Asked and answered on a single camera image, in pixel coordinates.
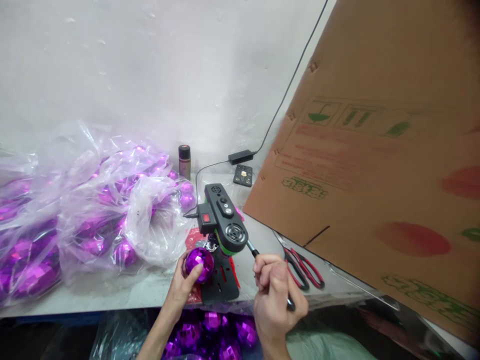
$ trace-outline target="hand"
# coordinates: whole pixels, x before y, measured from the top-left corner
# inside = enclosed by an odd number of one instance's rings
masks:
[[[253,303],[256,329],[264,351],[276,351],[278,357],[278,351],[286,351],[286,334],[307,315],[309,304],[280,256],[257,255],[254,272],[259,288]],[[295,311],[287,310],[289,294]]]
[[[182,314],[182,310],[192,292],[192,288],[204,269],[202,264],[198,264],[192,269],[190,275],[188,275],[187,278],[184,278],[182,264],[186,257],[187,252],[180,256],[176,263],[175,273],[173,274],[165,303],[161,308],[161,312],[173,316],[175,323],[180,320],[180,315]]]

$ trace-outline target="power cord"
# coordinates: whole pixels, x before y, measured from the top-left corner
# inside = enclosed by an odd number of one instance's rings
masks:
[[[299,60],[298,63],[296,64],[295,71],[293,72],[293,75],[292,75],[292,77],[291,77],[291,79],[290,79],[290,82],[288,83],[288,86],[287,86],[287,88],[286,88],[285,94],[283,94],[283,97],[282,97],[282,99],[281,99],[280,105],[279,105],[278,108],[276,109],[275,115],[273,115],[273,119],[271,119],[271,121],[270,121],[270,125],[268,126],[268,129],[266,130],[266,134],[265,134],[265,136],[264,136],[264,138],[263,138],[263,141],[261,142],[260,147],[258,148],[257,151],[255,151],[255,152],[253,153],[254,155],[257,154],[257,153],[262,149],[262,147],[263,147],[264,144],[265,144],[265,140],[267,139],[267,135],[268,135],[269,132],[270,132],[270,128],[272,127],[272,125],[273,125],[273,123],[274,123],[274,120],[275,120],[275,118],[277,117],[277,114],[278,114],[279,111],[280,111],[280,108],[281,108],[282,105],[284,104],[285,98],[287,97],[287,94],[289,93],[290,86],[292,86],[292,83],[293,83],[293,81],[294,81],[295,75],[297,75],[297,71],[299,70],[300,64],[302,63],[302,60],[303,60],[303,58],[304,58],[305,51],[307,51],[307,48],[309,47],[310,40],[312,40],[312,37],[314,36],[315,30],[317,29],[317,26],[319,25],[320,19],[322,18],[322,15],[324,14],[324,11],[325,11],[325,8],[326,8],[328,2],[329,2],[329,0],[326,0],[326,1],[325,1],[325,4],[323,4],[323,8],[321,9],[320,16],[319,16],[318,19],[316,20],[315,26],[313,27],[313,31],[311,32],[310,37],[308,38],[308,41],[306,42],[306,45],[305,45],[305,47],[303,48],[303,51],[301,52],[300,60]]]
[[[190,210],[188,210],[186,213],[183,214],[184,218],[189,218],[190,219],[188,213],[191,212],[192,210],[195,210],[197,208],[197,205],[199,204],[199,174],[200,174],[200,172],[203,169],[206,169],[206,168],[218,165],[218,164],[228,163],[228,162],[229,162],[228,160],[216,162],[214,164],[204,166],[200,170],[198,170],[198,172],[195,175],[195,206],[192,207]]]
[[[305,47],[303,48],[303,51],[301,52],[300,60],[298,60],[298,63],[296,64],[295,71],[293,72],[293,75],[292,75],[292,77],[291,77],[291,79],[290,79],[290,82],[288,83],[288,86],[287,86],[287,88],[286,88],[286,91],[285,91],[285,93],[283,94],[283,97],[281,98],[280,105],[279,105],[278,108],[276,109],[275,115],[273,115],[273,118],[272,118],[271,121],[270,121],[270,125],[268,126],[268,129],[266,130],[265,136],[263,137],[263,141],[261,142],[260,147],[258,148],[257,151],[254,151],[254,152],[251,152],[251,151],[249,151],[249,150],[244,150],[244,151],[238,152],[238,153],[236,153],[236,154],[231,154],[231,155],[228,156],[228,157],[229,157],[229,160],[216,162],[216,163],[213,163],[213,164],[211,164],[211,165],[204,166],[204,167],[202,167],[200,170],[198,170],[198,172],[196,173],[196,176],[195,176],[195,206],[192,207],[190,210],[188,210],[185,214],[183,214],[183,217],[184,217],[184,218],[188,217],[187,214],[188,214],[189,212],[191,212],[192,210],[196,209],[196,208],[197,208],[197,205],[199,204],[199,184],[198,184],[197,180],[198,180],[198,178],[199,178],[200,172],[201,172],[203,169],[206,169],[206,168],[209,168],[209,167],[218,165],[218,164],[228,163],[228,162],[230,162],[232,165],[235,165],[235,164],[239,164],[239,163],[242,163],[242,162],[251,160],[251,159],[253,159],[253,156],[254,156],[255,154],[257,154],[257,153],[262,149],[262,147],[263,147],[264,144],[265,144],[265,140],[267,139],[267,136],[268,136],[268,134],[269,134],[269,132],[270,132],[270,129],[272,128],[272,125],[273,125],[273,123],[274,123],[274,121],[275,121],[275,118],[277,117],[277,115],[278,115],[278,113],[279,113],[279,111],[280,111],[280,108],[281,108],[282,105],[284,104],[285,98],[287,97],[287,94],[289,93],[290,86],[292,86],[292,83],[294,82],[294,78],[295,78],[295,76],[297,75],[297,71],[299,70],[300,64],[302,63],[302,60],[303,60],[304,55],[305,55],[305,52],[307,51],[307,48],[309,47],[310,41],[312,40],[312,37],[314,36],[315,30],[317,30],[317,26],[319,25],[320,19],[322,18],[322,15],[324,14],[324,11],[325,11],[325,8],[327,7],[327,3],[328,3],[328,2],[329,2],[329,0],[326,0],[325,3],[323,4],[323,8],[321,9],[320,16],[319,16],[318,19],[316,20],[315,26],[313,27],[313,30],[312,30],[310,36],[308,37],[308,41],[306,42]]]

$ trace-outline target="person's left hand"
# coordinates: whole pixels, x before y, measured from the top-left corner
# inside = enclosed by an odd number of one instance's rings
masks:
[[[187,278],[184,278],[182,274],[182,264],[184,263],[184,259],[186,257],[187,252],[180,256],[178,262],[176,263],[175,273],[173,274],[165,303],[161,308],[161,311],[173,316],[175,323],[180,320],[180,315],[182,314],[182,310],[187,303],[190,292],[192,291],[195,282],[204,269],[202,264],[198,264],[193,268],[190,275],[188,275]]]

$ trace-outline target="cardboard box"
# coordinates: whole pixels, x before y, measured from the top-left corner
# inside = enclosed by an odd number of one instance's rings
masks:
[[[244,211],[476,345],[473,3],[338,0]]]

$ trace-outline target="scissors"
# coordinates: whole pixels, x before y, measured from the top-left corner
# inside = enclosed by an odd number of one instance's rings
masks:
[[[318,289],[323,289],[325,287],[325,281],[322,275],[320,275],[320,272],[317,270],[317,268],[305,256],[296,252],[293,247],[291,247],[289,250],[287,248],[287,243],[282,238],[282,236],[275,230],[272,230],[272,231],[275,234],[277,240],[280,242],[281,246],[283,247],[283,252],[285,254],[285,258],[284,258],[285,262],[291,265],[291,267],[295,270],[296,274],[298,275],[301,281],[300,283],[300,281],[293,275],[292,270],[290,269],[290,266],[289,266],[288,271],[290,272],[290,275],[295,281],[295,284],[298,286],[298,288],[302,291],[307,291],[308,289],[310,289],[309,282],[307,281],[307,279],[303,274],[304,272],[306,277],[313,284],[313,286],[315,286]],[[307,268],[307,266],[316,275],[318,281],[317,279],[314,278],[314,276],[312,275],[310,270]]]

